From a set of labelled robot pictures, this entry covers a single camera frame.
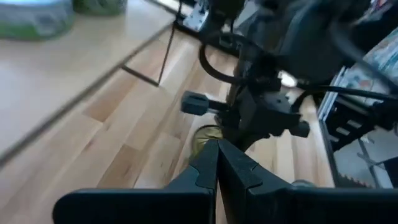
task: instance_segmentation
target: black plastic part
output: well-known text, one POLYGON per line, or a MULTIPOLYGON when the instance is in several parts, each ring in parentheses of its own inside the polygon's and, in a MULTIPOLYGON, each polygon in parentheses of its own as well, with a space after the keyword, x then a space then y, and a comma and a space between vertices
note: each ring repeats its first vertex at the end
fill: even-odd
POLYGON ((310 134, 310 125, 306 121, 301 121, 298 125, 294 126, 293 128, 290 128, 289 132, 293 136, 306 138, 310 134))
POLYGON ((280 136, 286 129, 299 125, 301 115, 290 112, 290 103, 278 91, 255 95, 246 89, 239 101, 240 130, 280 136))
POLYGON ((203 151, 191 161, 190 165, 199 171, 196 185, 207 189, 217 188, 217 167, 218 167, 218 142, 208 141, 203 151))
POLYGON ((230 107, 226 103, 215 100, 209 100, 209 109, 215 111, 228 111, 230 107))
POLYGON ((179 177, 185 180, 178 180, 187 183, 184 187, 72 192, 55 204, 53 220, 56 224, 162 223, 165 219, 173 223, 214 223, 215 191, 190 182, 197 176, 198 171, 188 167, 179 177))
POLYGON ((222 152, 220 189, 228 223, 279 223, 287 218, 284 217, 286 211, 281 208, 286 203, 277 191, 290 184, 265 170, 228 141, 219 141, 219 145, 222 152), (256 197, 268 193, 272 196, 256 197))
POLYGON ((296 188, 293 193, 298 223, 385 223, 398 209, 394 189, 296 188))
POLYGON ((209 99, 206 95, 185 91, 181 97, 181 111, 188 114, 204 115, 209 109, 209 99))
POLYGON ((211 13, 222 14, 228 19, 235 20, 242 11, 245 0, 211 0, 209 3, 211 13))
POLYGON ((377 118, 377 125, 386 130, 392 130, 398 122, 398 103, 396 101, 374 103, 371 109, 377 118))

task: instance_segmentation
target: wooden table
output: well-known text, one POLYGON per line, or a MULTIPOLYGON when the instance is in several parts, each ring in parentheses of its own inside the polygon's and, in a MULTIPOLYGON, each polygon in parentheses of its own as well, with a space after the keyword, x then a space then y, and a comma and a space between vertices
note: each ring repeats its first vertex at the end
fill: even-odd
POLYGON ((0 157, 103 82, 173 19, 159 6, 134 0, 122 16, 76 15, 72 30, 58 39, 0 40, 0 157))
MULTIPOLYGON (((159 74, 169 32, 127 65, 150 77, 159 74)), ((190 139, 213 115, 180 112, 185 90, 224 100, 229 85, 207 75, 198 61, 199 41, 177 33, 161 86, 118 70, 79 105, 0 170, 0 223, 51 223, 54 203, 80 188, 161 188, 188 164, 190 139)), ((208 49, 218 70, 232 75, 236 59, 208 49)), ((333 181, 313 101, 302 107, 312 126, 308 139, 285 133, 259 141, 248 154, 286 181, 333 181)), ((218 223, 225 223, 218 199, 218 223)))

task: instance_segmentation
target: metal rod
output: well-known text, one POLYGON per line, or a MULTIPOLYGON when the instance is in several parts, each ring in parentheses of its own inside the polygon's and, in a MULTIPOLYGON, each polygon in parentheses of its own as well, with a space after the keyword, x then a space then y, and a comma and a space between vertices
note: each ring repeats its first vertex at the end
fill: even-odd
MULTIPOLYGON (((362 141, 361 139, 359 139, 359 140, 358 140, 358 143, 359 143, 359 146, 360 146, 360 148, 361 148, 361 150, 362 150, 363 155, 364 155, 365 157, 367 157, 367 158, 370 158, 370 157, 369 157, 369 153, 368 153, 368 151, 366 150, 366 146, 365 146, 365 144, 363 143, 363 141, 362 141)), ((372 178, 374 179, 374 184, 375 184, 376 188, 377 188, 377 189, 381 188, 380 183, 379 183, 379 181, 377 180, 377 177, 376 177, 376 172, 374 171, 374 166, 370 166, 368 163, 367 163, 367 165, 368 165, 368 169, 369 169, 369 171, 370 171, 370 173, 371 173, 371 175, 372 175, 372 178)))
POLYGON ((137 78, 140 78, 142 81, 145 81, 145 82, 147 82, 147 83, 149 83, 149 84, 151 84, 151 85, 153 85, 153 86, 159 87, 159 83, 158 83, 158 82, 156 82, 155 80, 152 80, 152 79, 148 78, 147 76, 143 75, 143 74, 140 73, 140 72, 137 72, 137 71, 135 71, 135 70, 133 70, 133 69, 131 69, 131 68, 125 66, 125 65, 123 65, 123 66, 121 67, 121 69, 123 69, 124 71, 130 73, 131 75, 136 76, 137 78))
POLYGON ((362 155, 361 153, 357 153, 356 154, 359 158, 363 159, 366 163, 368 163, 369 166, 378 166, 379 168, 385 169, 381 164, 384 162, 376 162, 364 155, 362 155))
POLYGON ((163 64, 162 64, 162 68, 160 69, 160 74, 159 74, 159 79, 158 79, 158 83, 160 83, 160 81, 162 81, 162 77, 163 77, 163 73, 164 73, 164 68, 166 67, 166 63, 167 63, 167 57, 169 56, 169 52, 170 52, 170 48, 172 46, 172 42, 173 42, 173 37, 174 37, 174 33, 175 33, 175 23, 177 22, 177 20, 175 20, 173 22, 172 25, 172 31, 170 34, 170 39, 169 39, 169 43, 167 44, 167 49, 166 49, 166 54, 164 56, 164 60, 163 60, 163 64))

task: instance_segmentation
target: wire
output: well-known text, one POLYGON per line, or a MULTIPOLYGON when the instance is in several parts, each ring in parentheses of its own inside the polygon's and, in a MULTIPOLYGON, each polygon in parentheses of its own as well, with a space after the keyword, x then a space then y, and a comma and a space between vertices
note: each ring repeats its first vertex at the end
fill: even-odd
POLYGON ((233 33, 230 33, 230 32, 216 32, 216 33, 213 33, 213 34, 209 35, 208 38, 200 46, 200 48, 199 48, 199 62, 200 62, 200 65, 203 67, 203 69, 209 75, 211 75, 213 78, 215 78, 217 80, 220 80, 220 81, 226 82, 226 83, 230 83, 232 85, 243 85, 247 81, 245 78, 231 77, 229 75, 226 75, 224 73, 221 73, 221 72, 217 71, 215 68, 213 68, 210 65, 209 61, 206 58, 206 47, 207 47, 207 45, 210 43, 211 40, 214 40, 214 39, 218 40, 221 37, 230 38, 232 41, 240 42, 241 44, 253 45, 255 47, 258 47, 264 53, 265 53, 265 51, 260 46, 258 46, 256 43, 254 43, 253 41, 247 39, 246 37, 244 37, 242 35, 238 35, 238 34, 233 34, 233 33))
POLYGON ((355 90, 355 89, 350 89, 350 88, 343 88, 343 87, 338 87, 338 86, 314 86, 307 88, 292 104, 290 111, 292 113, 298 113, 300 111, 301 104, 303 103, 304 99, 307 96, 310 96, 314 93, 318 92, 326 92, 326 91, 332 91, 336 93, 342 93, 342 94, 347 94, 347 95, 353 95, 353 96, 362 96, 362 97, 367 97, 367 98, 373 98, 377 100, 395 100, 398 101, 398 96, 395 95, 386 95, 382 93, 375 93, 371 91, 365 91, 365 90, 355 90))
POLYGON ((165 69, 166 63, 167 63, 167 57, 169 57, 170 48, 171 48, 172 42, 173 42, 173 37, 174 37, 174 33, 175 33, 175 26, 176 26, 176 23, 178 23, 178 19, 179 19, 180 15, 181 15, 182 0, 179 0, 179 3, 180 3, 180 5, 178 6, 178 11, 177 11, 177 13, 175 15, 175 20, 174 20, 173 25, 172 25, 172 31, 171 31, 171 34, 170 34, 169 43, 167 44, 166 54, 165 54, 164 59, 163 59, 163 64, 162 64, 162 68, 160 69, 159 79, 158 79, 157 83, 160 83, 160 81, 162 80, 164 69, 165 69))

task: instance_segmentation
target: light wood plank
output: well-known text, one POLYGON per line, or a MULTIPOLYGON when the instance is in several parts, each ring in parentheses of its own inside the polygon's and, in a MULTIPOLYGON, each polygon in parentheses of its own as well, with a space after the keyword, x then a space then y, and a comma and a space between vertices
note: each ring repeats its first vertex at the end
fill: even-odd
POLYGON ((180 140, 161 133, 149 152, 149 158, 134 188, 162 188, 170 182, 168 173, 180 146, 180 140))
MULTIPOLYGON (((176 0, 155 0, 161 4, 163 4, 164 6, 167 6, 171 9, 173 9, 174 11, 178 10, 178 6, 179 6, 179 1, 176 0)), ((182 8, 181 8, 181 13, 185 16, 190 15, 192 12, 192 8, 186 4, 182 4, 182 8)))
POLYGON ((49 188, 32 211, 32 223, 51 223, 54 203, 72 190, 96 187, 111 165, 129 132, 145 111, 145 104, 156 90, 142 81, 122 100, 114 113, 91 140, 80 156, 49 188))
POLYGON ((102 123, 77 114, 44 147, 51 153, 44 158, 40 168, 26 181, 7 205, 0 210, 0 223, 7 223, 7 214, 29 217, 38 199, 64 170, 68 169, 90 142, 102 123))
POLYGON ((275 174, 276 168, 274 162, 276 152, 276 141, 274 138, 270 138, 258 140, 246 151, 246 154, 262 167, 275 174))
MULTIPOLYGON (((169 44, 170 41, 171 33, 172 33, 171 29, 166 30, 165 32, 159 35, 158 40, 167 46, 167 44, 169 44)), ((172 46, 176 43, 179 43, 182 39, 185 39, 185 37, 186 37, 185 34, 175 29, 172 46)))
POLYGON ((227 224, 225 210, 224 210, 224 202, 223 202, 223 197, 221 196, 221 190, 219 184, 217 184, 216 224, 227 224))
POLYGON ((170 109, 180 86, 187 80, 190 70, 197 59, 198 43, 192 45, 182 42, 175 56, 170 58, 169 66, 165 69, 162 87, 159 88, 153 101, 150 101, 143 117, 129 135, 126 144, 134 149, 143 150, 150 142, 159 127, 160 122, 170 109))
POLYGON ((122 71, 116 72, 106 89, 95 95, 84 114, 100 122, 104 122, 118 107, 123 98, 133 87, 136 77, 122 71))
POLYGON ((274 173, 288 183, 292 183, 295 178, 294 153, 292 147, 292 135, 289 131, 275 138, 276 153, 274 158, 274 173))
POLYGON ((303 119, 310 124, 308 138, 294 137, 297 151, 297 165, 299 179, 313 182, 319 187, 334 187, 329 160, 320 130, 317 111, 312 97, 304 100, 300 112, 303 119))
POLYGON ((157 80, 166 54, 166 48, 166 44, 155 40, 126 62, 125 65, 149 78, 157 80))
MULTIPOLYGON (((217 52, 217 54, 210 53, 210 57, 208 57, 208 60, 209 60, 210 64, 214 66, 215 69, 222 71, 226 75, 232 75, 232 73, 225 72, 229 68, 234 67, 233 65, 231 65, 231 63, 227 63, 228 58, 229 58, 229 56, 217 52)), ((202 75, 205 76, 205 82, 206 82, 206 84, 204 85, 203 92, 206 94, 210 94, 211 96, 218 97, 218 94, 220 93, 220 86, 222 85, 222 82, 211 77, 204 70, 201 70, 201 72, 202 72, 202 75)))
POLYGON ((123 145, 99 182, 98 187, 133 188, 141 172, 144 159, 144 154, 141 151, 123 145))
POLYGON ((214 115, 211 113, 207 113, 203 116, 196 116, 195 119, 193 120, 192 126, 189 130, 187 140, 185 141, 185 144, 183 145, 181 155, 178 159, 176 168, 174 170, 173 174, 173 179, 176 178, 189 164, 189 159, 192 154, 191 151, 191 139, 192 136, 195 134, 195 131, 207 124, 215 124, 214 121, 214 115))
POLYGON ((65 126, 74 118, 76 113, 81 111, 85 103, 79 104, 74 111, 67 113, 57 124, 42 133, 36 141, 22 151, 17 157, 8 161, 0 167, 0 209, 4 208, 11 197, 26 183, 31 175, 54 152, 50 147, 46 147, 53 139, 60 139, 60 133, 65 126))

